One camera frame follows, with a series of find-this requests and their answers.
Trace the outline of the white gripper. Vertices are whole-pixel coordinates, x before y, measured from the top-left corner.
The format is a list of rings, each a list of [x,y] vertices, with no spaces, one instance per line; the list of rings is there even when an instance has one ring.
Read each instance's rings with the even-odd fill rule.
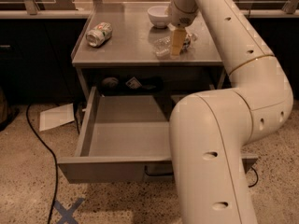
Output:
[[[172,32],[170,54],[179,56],[187,35],[185,27],[193,23],[198,6],[194,0],[171,0],[168,11],[171,24],[177,27]]]

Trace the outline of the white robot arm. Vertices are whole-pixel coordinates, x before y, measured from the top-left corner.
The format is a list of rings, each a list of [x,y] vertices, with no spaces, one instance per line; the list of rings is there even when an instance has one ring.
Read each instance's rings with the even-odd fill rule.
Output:
[[[241,148],[278,130],[292,111],[278,59],[233,0],[171,0],[172,42],[201,15],[231,86],[181,99],[170,149],[183,224],[257,224]]]

